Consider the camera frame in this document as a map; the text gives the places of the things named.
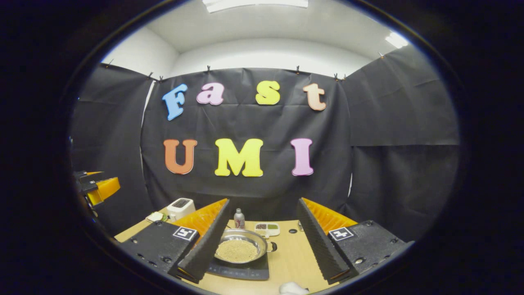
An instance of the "toaster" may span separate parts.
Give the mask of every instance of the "toaster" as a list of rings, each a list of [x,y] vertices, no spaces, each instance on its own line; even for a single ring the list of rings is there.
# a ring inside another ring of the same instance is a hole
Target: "toaster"
[[[167,212],[171,222],[174,222],[189,213],[195,212],[195,204],[191,199],[180,198],[167,206]]]

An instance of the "white wall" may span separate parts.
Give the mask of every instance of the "white wall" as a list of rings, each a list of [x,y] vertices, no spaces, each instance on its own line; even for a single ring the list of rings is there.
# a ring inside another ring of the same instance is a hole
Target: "white wall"
[[[372,60],[353,52],[293,39],[244,39],[187,51],[178,56],[169,77],[211,69],[278,68],[340,78]]]
[[[170,77],[178,52],[150,29],[143,27],[115,47],[103,60],[104,63],[123,67],[153,78]]]

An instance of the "black cooktop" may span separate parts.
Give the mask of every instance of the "black cooktop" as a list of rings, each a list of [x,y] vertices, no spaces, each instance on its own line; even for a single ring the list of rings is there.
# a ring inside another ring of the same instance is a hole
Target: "black cooktop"
[[[213,257],[209,264],[208,272],[234,279],[268,280],[269,266],[267,254],[245,264],[232,264]]]

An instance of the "bottle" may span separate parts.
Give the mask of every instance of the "bottle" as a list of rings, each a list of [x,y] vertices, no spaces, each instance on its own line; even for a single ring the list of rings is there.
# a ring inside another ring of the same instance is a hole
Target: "bottle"
[[[246,227],[246,219],[244,218],[244,214],[242,214],[242,211],[240,208],[236,210],[235,216],[233,217],[235,220],[235,227],[236,228],[245,228]]]

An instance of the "blue letter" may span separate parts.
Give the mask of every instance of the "blue letter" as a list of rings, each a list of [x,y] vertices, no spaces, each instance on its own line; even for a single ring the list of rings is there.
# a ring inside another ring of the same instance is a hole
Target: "blue letter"
[[[167,105],[167,119],[169,121],[178,117],[184,109],[178,105],[184,104],[184,93],[178,93],[180,91],[184,92],[188,89],[186,84],[180,84],[175,89],[169,91],[166,95],[162,97],[162,100],[166,102]]]

